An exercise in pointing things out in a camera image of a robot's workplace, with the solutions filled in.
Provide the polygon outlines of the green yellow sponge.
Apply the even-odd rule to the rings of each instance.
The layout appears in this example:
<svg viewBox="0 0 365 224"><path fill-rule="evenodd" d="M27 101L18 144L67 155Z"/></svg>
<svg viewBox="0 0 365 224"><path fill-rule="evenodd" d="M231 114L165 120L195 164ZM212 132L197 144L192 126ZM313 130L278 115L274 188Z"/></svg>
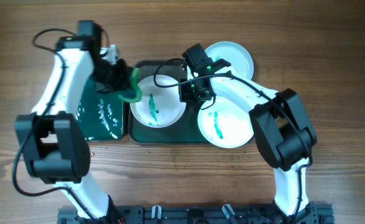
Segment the green yellow sponge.
<svg viewBox="0 0 365 224"><path fill-rule="evenodd" d="M121 85L117 92L117 97L127 103L136 103L141 100L142 91L138 86L140 70L136 67L127 67Z"/></svg>

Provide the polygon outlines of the white plate front stained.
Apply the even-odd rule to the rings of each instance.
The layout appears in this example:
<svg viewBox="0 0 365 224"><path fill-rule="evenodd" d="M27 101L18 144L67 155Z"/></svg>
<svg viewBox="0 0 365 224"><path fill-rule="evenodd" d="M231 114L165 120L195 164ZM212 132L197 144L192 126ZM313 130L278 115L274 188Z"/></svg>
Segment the white plate front stained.
<svg viewBox="0 0 365 224"><path fill-rule="evenodd" d="M197 116L201 134L211 144L236 148L254 136L249 115L230 100L217 96L216 102L205 101Z"/></svg>

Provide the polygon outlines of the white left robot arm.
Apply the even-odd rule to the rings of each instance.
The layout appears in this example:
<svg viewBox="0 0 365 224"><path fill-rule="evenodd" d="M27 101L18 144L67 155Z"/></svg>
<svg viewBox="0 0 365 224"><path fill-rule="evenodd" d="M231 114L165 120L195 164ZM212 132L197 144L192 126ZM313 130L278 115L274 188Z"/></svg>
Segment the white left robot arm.
<svg viewBox="0 0 365 224"><path fill-rule="evenodd" d="M12 168L12 183L23 195L31 196L17 183L17 167L23 158L31 177L52 185L36 196L61 190L75 205L79 220L121 223L111 197L102 191L89 172L90 148L76 120L88 80L98 93L115 93L125 102L141 98L138 71L117 59L114 47L102 53L100 37L61 37L54 49L54 69L39 102L30 114L19 115L15 131L20 144Z"/></svg>

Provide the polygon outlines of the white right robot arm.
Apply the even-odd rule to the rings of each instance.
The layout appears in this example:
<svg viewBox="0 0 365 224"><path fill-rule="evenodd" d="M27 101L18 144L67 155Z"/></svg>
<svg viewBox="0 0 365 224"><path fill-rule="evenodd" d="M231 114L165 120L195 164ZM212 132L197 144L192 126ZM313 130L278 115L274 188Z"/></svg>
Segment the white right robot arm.
<svg viewBox="0 0 365 224"><path fill-rule="evenodd" d="M317 138L298 94L276 91L242 76L233 67L211 67L178 86L181 101L215 105L225 98L249 116L257 149L274 169L279 212L294 222L309 204L305 172L313 163L311 148Z"/></svg>

